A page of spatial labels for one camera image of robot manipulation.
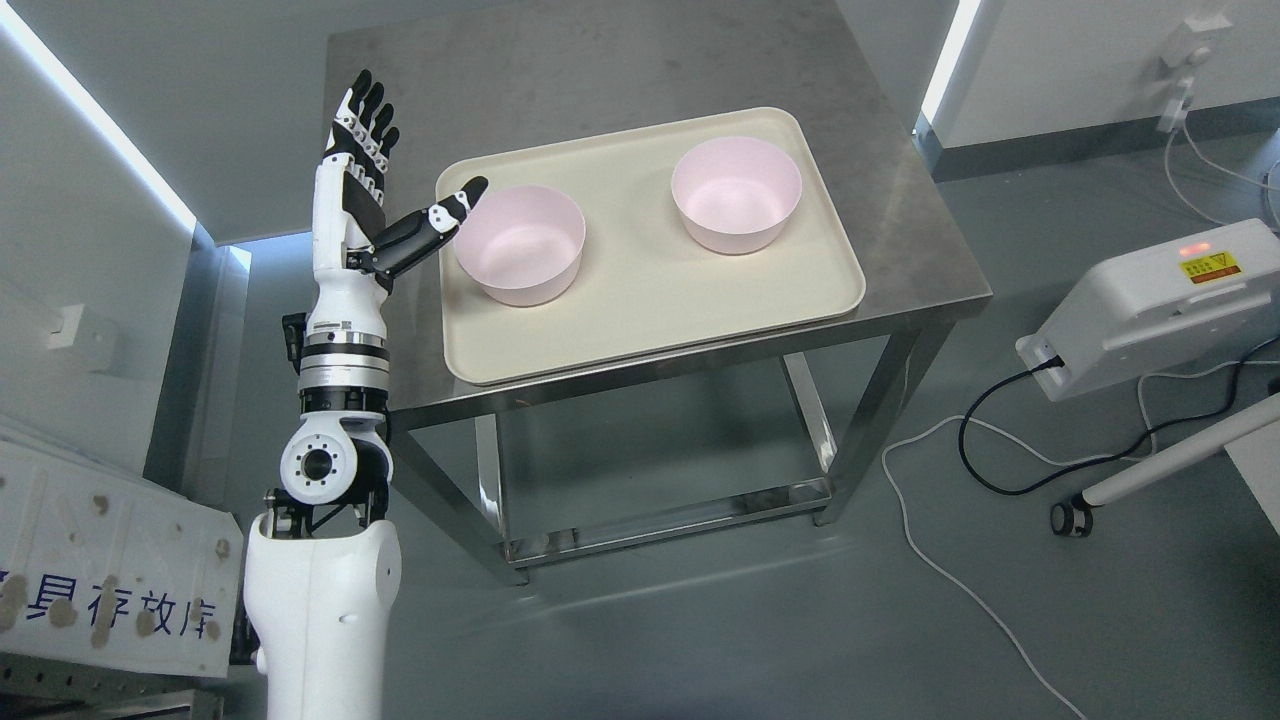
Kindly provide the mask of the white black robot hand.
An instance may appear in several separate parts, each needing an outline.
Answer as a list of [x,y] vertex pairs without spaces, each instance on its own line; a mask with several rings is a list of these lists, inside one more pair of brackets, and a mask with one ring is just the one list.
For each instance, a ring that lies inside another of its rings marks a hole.
[[475,176],[458,191],[389,222],[387,179],[401,136],[394,114],[384,85],[362,69],[332,119],[314,183],[317,300],[308,334],[384,336],[381,305],[396,279],[444,249],[489,187],[488,178]]

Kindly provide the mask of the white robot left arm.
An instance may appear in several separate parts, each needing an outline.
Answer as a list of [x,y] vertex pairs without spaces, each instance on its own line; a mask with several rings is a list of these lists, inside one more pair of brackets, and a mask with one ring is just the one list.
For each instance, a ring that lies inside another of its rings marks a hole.
[[285,316],[300,424],[280,487],[248,533],[244,609],[270,719],[379,719],[401,543],[387,516],[394,465],[387,328],[372,313]]

